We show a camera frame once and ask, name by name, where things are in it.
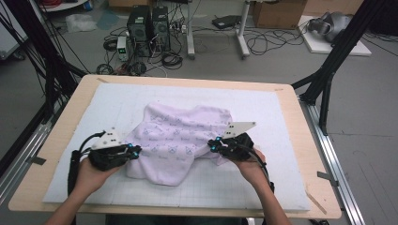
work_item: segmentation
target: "white towel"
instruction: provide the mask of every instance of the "white towel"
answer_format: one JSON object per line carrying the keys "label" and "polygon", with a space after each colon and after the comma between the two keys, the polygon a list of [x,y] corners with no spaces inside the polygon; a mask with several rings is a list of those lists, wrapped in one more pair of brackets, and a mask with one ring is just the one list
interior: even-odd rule
{"label": "white towel", "polygon": [[143,148],[138,159],[128,162],[127,176],[178,186],[195,158],[212,158],[221,165],[227,159],[210,152],[207,141],[223,135],[229,122],[231,114],[224,109],[196,106],[180,110],[159,103],[148,104],[144,121],[126,139]]}

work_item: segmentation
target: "wooden table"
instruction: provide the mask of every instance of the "wooden table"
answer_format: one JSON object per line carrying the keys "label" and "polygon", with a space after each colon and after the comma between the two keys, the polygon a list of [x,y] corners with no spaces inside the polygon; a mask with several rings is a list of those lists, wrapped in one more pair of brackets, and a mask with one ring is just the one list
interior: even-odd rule
{"label": "wooden table", "polygon": [[[256,82],[224,82],[206,80],[185,80],[143,77],[116,77],[87,75],[81,80],[67,107],[56,122],[51,134],[43,144],[38,157],[45,158],[44,165],[32,164],[9,202],[9,209],[15,211],[54,211],[58,203],[44,203],[42,199],[53,179],[54,171],[63,150],[67,147],[85,109],[101,83],[133,83],[162,86],[208,87],[219,89],[241,89],[275,92],[281,104],[283,117],[293,145],[311,210],[302,213],[287,213],[290,218],[339,218],[341,209],[329,180],[317,177],[325,173],[313,136],[299,106],[293,88],[288,84]],[[261,210],[207,209],[181,207],[149,207],[126,205],[85,204],[80,212],[119,213],[147,215],[181,215],[213,217],[263,216]]]}

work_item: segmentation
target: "gray floor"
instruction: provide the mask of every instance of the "gray floor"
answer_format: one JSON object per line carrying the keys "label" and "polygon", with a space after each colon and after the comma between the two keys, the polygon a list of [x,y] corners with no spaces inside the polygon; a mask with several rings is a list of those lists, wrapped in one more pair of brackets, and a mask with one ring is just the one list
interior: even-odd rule
{"label": "gray floor", "polygon": [[[67,10],[59,21],[70,13],[86,13],[80,9]],[[99,21],[103,10],[88,12]],[[209,18],[195,18],[195,24],[209,25]],[[103,63],[103,38],[126,19],[118,19],[109,29],[65,34],[71,48],[90,71]],[[167,70],[169,78],[242,81],[256,83],[294,83],[317,69],[327,58],[325,54],[310,53],[305,44],[285,45],[261,56],[251,55],[241,60],[237,41],[232,33],[195,33],[195,60],[187,57],[183,67]],[[396,42],[373,39],[383,48],[398,53]],[[372,52],[371,57],[349,56],[338,70],[331,90],[328,130],[345,176],[354,193],[366,224],[396,224],[398,220],[397,146],[398,114],[398,58],[366,40],[362,42]],[[264,49],[264,43],[256,45]],[[64,48],[69,61],[80,67],[71,51]],[[44,102],[38,79],[31,64],[25,60],[0,61],[0,157],[10,148],[24,127]],[[165,77],[160,69],[146,76]],[[300,94],[304,88],[297,90]],[[0,206],[0,224],[42,223],[49,214],[10,212],[9,197]],[[79,215],[82,224],[103,224],[103,216]],[[292,219],[294,224],[310,224]],[[348,224],[341,219],[330,224]]]}

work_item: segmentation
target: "human arm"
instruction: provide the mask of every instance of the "human arm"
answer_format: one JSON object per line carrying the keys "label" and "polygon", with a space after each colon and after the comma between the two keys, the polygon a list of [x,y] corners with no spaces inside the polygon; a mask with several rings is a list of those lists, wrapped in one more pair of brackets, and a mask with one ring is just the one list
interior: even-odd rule
{"label": "human arm", "polygon": [[[260,151],[255,150],[255,152],[263,161],[266,161]],[[267,225],[290,225],[289,219],[272,192],[258,162],[254,159],[233,162],[237,165],[243,177],[254,187],[263,207]]]}
{"label": "human arm", "polygon": [[69,225],[88,196],[102,187],[106,179],[118,169],[112,168],[109,171],[102,172],[94,168],[88,158],[83,159],[80,163],[75,188],[46,221],[45,225]]}

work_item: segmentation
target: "human hand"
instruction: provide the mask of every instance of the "human hand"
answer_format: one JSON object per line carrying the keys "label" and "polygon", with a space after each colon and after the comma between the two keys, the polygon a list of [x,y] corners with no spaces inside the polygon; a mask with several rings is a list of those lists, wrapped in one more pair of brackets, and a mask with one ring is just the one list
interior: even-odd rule
{"label": "human hand", "polygon": [[80,163],[79,174],[73,192],[88,197],[90,194],[100,189],[106,179],[119,169],[120,167],[115,167],[106,172],[100,171],[96,169],[86,157]]}
{"label": "human hand", "polygon": [[[262,152],[260,152],[255,148],[254,151],[261,158],[263,162],[266,161],[266,157],[263,155]],[[240,170],[240,173],[242,173],[242,176],[255,188],[262,187],[264,184],[268,182],[256,158],[251,157],[245,161],[233,160],[232,162],[234,162],[237,165],[237,167]]]}

